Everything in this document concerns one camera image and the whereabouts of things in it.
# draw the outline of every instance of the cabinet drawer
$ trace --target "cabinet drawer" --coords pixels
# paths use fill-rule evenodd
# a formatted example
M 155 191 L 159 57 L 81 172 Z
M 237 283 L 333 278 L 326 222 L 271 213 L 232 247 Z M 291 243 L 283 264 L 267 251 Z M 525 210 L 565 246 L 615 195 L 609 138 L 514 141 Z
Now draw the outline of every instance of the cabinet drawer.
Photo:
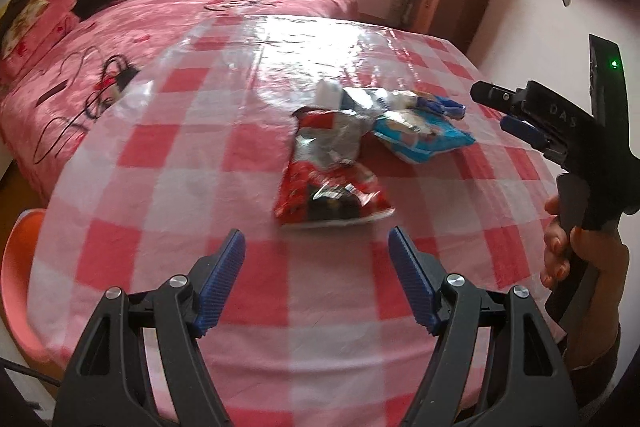
M 440 0 L 418 0 L 418 9 L 415 14 L 414 23 L 410 30 L 415 33 L 429 32 L 429 26 L 438 8 Z

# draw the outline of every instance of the plastic chair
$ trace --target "plastic chair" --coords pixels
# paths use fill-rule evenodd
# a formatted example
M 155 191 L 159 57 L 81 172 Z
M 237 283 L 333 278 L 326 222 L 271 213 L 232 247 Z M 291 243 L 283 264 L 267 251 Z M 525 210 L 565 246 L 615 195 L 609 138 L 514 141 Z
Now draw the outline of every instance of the plastic chair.
M 37 362 L 48 362 L 50 357 L 27 320 L 27 292 L 44 214 L 42 208 L 20 214 L 4 247 L 0 269 L 0 292 L 7 324 L 15 342 Z

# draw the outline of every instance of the table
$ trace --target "table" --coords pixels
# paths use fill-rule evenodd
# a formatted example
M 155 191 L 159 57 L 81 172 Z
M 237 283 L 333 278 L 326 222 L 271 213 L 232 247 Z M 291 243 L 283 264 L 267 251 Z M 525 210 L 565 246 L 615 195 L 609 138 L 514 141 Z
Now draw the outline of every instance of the table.
M 394 216 L 281 229 L 273 205 L 290 114 L 321 79 L 450 96 L 467 106 L 457 125 L 478 143 L 410 166 L 369 141 L 362 161 Z M 396 279 L 392 226 L 476 285 L 524 284 L 539 303 L 547 295 L 537 273 L 554 180 L 538 152 L 500 130 L 499 114 L 470 99 L 481 79 L 448 42 L 380 26 L 284 16 L 195 26 L 144 68 L 65 166 L 34 257 L 33 328 L 65 363 L 105 289 L 154 289 L 238 228 L 246 261 L 219 326 L 200 341 L 236 425 L 396 425 L 434 339 Z M 467 402 L 486 346 L 479 337 Z

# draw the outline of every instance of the silver bolt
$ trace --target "silver bolt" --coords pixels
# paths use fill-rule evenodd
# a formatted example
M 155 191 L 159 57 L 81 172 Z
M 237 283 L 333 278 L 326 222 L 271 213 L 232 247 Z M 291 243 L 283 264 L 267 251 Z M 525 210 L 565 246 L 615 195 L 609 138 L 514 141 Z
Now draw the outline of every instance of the silver bolt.
M 462 275 L 458 275 L 457 273 L 452 273 L 451 275 L 447 275 L 447 282 L 450 285 L 459 288 L 465 283 L 465 278 L 462 277 Z
M 104 296 L 111 300 L 117 299 L 121 295 L 122 295 L 122 290 L 117 286 L 112 286 L 104 293 Z
M 529 290 L 527 290 L 524 286 L 514 286 L 513 292 L 521 299 L 526 299 L 527 297 L 529 297 Z
M 185 284 L 187 284 L 187 277 L 184 275 L 174 275 L 169 279 L 171 288 L 182 288 Z

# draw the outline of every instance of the blue ribbed fingertip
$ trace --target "blue ribbed fingertip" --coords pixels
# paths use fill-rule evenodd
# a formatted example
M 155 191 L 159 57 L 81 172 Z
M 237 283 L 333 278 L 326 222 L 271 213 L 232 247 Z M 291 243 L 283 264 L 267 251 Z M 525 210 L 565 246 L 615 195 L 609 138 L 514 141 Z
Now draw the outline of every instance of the blue ribbed fingertip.
M 436 292 L 424 276 L 407 243 L 398 230 L 389 232 L 389 256 L 404 290 L 415 321 L 433 333 L 440 326 L 435 309 Z
M 202 287 L 198 317 L 193 321 L 193 327 L 200 336 L 215 327 L 220 319 L 226 298 L 228 298 L 244 262 L 244 247 L 244 235 L 238 232 L 229 241 L 207 282 Z

